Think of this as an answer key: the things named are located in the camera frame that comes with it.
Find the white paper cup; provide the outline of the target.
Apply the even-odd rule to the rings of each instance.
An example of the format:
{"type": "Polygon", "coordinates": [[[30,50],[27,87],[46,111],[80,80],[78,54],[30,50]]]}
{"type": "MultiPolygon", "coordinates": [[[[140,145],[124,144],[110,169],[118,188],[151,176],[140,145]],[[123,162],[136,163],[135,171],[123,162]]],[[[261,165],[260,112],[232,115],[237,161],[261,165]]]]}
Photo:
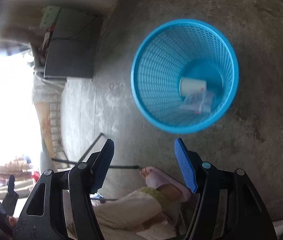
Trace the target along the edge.
{"type": "Polygon", "coordinates": [[[181,97],[186,97],[189,94],[205,91],[207,82],[204,80],[182,77],[180,79],[179,91],[181,97]]]}

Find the white wrapper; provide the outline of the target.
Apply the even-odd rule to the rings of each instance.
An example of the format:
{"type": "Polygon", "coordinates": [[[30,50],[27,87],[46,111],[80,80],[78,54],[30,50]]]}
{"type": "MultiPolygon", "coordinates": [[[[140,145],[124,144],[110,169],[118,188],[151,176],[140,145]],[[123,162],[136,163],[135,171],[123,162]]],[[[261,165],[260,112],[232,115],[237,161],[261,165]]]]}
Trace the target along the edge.
{"type": "Polygon", "coordinates": [[[214,93],[207,90],[194,92],[184,98],[179,108],[195,114],[210,113],[214,97],[214,93]]]}

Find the blue plastic trash basket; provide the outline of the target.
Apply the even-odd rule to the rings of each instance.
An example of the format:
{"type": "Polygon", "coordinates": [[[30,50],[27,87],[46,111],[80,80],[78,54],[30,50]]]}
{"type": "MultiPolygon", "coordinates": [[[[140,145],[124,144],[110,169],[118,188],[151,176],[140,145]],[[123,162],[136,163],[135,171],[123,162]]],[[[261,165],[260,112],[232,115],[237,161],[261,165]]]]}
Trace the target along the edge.
{"type": "Polygon", "coordinates": [[[227,38],[212,25],[179,19],[161,25],[138,48],[131,89],[141,114],[175,134],[204,130],[229,109],[239,83],[239,65],[227,38]],[[209,113],[182,110],[182,78],[205,81],[214,94],[209,113]]]}

